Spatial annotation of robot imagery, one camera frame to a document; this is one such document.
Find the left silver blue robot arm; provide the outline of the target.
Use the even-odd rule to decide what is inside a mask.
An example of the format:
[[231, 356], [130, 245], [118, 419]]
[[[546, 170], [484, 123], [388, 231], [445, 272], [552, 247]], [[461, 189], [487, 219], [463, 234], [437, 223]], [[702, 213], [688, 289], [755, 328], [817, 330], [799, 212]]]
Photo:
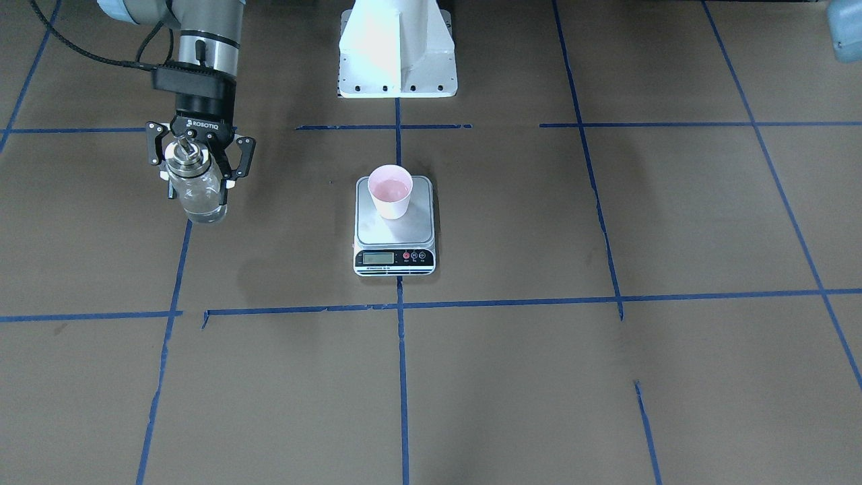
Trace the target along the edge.
[[831, 1], [827, 20], [835, 57], [841, 63], [861, 59], [861, 1]]

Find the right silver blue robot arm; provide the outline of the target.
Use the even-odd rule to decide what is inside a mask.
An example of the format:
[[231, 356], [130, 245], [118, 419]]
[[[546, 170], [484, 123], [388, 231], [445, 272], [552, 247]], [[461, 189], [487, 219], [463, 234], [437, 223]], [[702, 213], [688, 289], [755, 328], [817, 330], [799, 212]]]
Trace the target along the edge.
[[234, 126], [243, 1], [101, 1], [122, 22], [162, 24], [179, 33], [176, 59], [151, 72], [153, 87], [175, 95], [167, 123], [150, 122], [148, 162], [187, 213], [223, 212], [228, 191], [250, 170], [255, 141]]

